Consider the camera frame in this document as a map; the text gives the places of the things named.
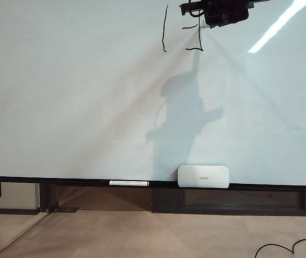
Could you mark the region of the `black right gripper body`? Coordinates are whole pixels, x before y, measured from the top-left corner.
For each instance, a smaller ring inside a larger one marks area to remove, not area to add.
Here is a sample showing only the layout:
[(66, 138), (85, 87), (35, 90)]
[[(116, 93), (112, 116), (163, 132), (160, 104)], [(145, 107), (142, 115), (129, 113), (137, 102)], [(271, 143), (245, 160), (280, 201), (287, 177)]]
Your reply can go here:
[(249, 8), (250, 2), (246, 0), (201, 0), (188, 1), (180, 5), (183, 16), (186, 13), (194, 18), (204, 16), (204, 21), (209, 27), (222, 27), (246, 20), (249, 17)]

